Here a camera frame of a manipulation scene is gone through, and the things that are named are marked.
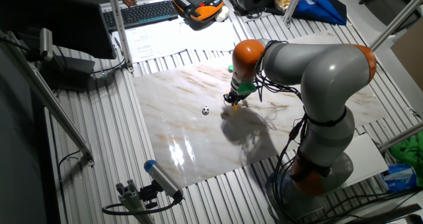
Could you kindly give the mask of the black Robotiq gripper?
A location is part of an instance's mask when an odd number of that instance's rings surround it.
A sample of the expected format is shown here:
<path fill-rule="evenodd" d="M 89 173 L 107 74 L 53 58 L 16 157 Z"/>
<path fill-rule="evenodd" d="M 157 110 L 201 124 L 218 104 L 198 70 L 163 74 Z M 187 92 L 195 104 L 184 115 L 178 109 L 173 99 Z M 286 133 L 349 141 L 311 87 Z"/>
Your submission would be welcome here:
<path fill-rule="evenodd" d="M 234 91 L 223 95 L 225 102 L 233 104 L 233 106 L 237 106 L 239 101 L 246 99 L 246 97 L 248 97 L 248 94 L 239 95 Z"/>

